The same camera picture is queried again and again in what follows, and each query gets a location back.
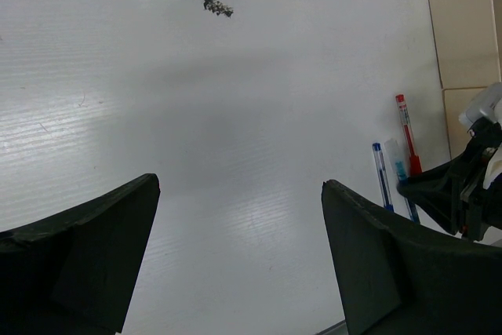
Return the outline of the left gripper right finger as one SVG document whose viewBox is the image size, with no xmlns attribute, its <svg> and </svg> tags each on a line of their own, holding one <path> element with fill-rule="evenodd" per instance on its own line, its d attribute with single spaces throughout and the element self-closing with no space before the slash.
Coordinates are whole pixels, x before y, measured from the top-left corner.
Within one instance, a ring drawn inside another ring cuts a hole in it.
<svg viewBox="0 0 502 335">
<path fill-rule="evenodd" d="M 501 250 L 385 210 L 336 180 L 322 212 L 351 334 L 498 334 Z"/>
</svg>

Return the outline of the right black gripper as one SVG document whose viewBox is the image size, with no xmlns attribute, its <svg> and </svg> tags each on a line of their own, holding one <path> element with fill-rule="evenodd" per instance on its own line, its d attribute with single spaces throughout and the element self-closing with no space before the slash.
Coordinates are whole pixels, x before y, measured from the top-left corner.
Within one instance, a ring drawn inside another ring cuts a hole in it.
<svg viewBox="0 0 502 335">
<path fill-rule="evenodd" d="M 398 185 L 398 193 L 418 205 L 451 235 L 482 239 L 501 228 L 501 125 L 476 122 L 462 154 Z"/>
</svg>

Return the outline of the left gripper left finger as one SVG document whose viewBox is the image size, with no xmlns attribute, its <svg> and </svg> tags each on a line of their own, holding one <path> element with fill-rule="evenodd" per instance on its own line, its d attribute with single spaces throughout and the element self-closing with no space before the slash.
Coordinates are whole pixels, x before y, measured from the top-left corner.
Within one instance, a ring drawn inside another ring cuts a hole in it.
<svg viewBox="0 0 502 335">
<path fill-rule="evenodd" d="M 160 198 L 147 173 L 1 233 L 3 334 L 120 334 Z"/>
</svg>

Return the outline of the red gel pen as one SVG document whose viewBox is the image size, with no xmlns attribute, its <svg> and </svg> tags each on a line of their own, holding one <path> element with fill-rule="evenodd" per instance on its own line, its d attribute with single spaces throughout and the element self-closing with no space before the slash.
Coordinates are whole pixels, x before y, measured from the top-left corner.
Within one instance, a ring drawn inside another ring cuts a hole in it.
<svg viewBox="0 0 502 335">
<path fill-rule="evenodd" d="M 422 173 L 422 166 L 420 163 L 420 157 L 417 154 L 406 99 L 403 94 L 398 94 L 395 96 L 395 100 L 398 107 L 400 122 L 402 124 L 402 130 L 406 140 L 406 147 L 409 155 L 409 174 L 411 176 L 416 176 Z"/>
</svg>

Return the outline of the cyan clear pen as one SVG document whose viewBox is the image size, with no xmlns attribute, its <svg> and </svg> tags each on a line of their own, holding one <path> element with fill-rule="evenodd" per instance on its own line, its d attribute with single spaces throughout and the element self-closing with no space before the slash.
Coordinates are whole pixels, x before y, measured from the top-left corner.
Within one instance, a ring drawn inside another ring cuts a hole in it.
<svg viewBox="0 0 502 335">
<path fill-rule="evenodd" d="M 389 139 L 384 143 L 384 147 L 391 163 L 391 168 L 393 169 L 398 182 L 400 184 L 406 184 L 408 181 L 408 173 L 405 159 L 402 155 L 401 149 L 399 148 L 398 142 L 395 139 Z M 417 212 L 417 206 L 407 198 L 405 198 L 405 201 L 410 220 L 419 224 L 420 218 Z"/>
</svg>

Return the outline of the dark blue gel pen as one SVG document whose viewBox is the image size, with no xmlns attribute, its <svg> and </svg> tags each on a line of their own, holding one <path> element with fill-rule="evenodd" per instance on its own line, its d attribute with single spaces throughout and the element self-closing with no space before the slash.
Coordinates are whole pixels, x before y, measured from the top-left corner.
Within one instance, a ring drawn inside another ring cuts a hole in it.
<svg viewBox="0 0 502 335">
<path fill-rule="evenodd" d="M 384 156 L 380 143 L 373 143 L 372 150 L 373 150 L 373 157 L 376 163 L 376 171 L 379 179 L 380 192 L 383 200 L 383 207 L 386 210 L 393 212 L 394 206 L 391 200 L 391 193 L 387 179 L 387 172 L 384 164 Z"/>
</svg>

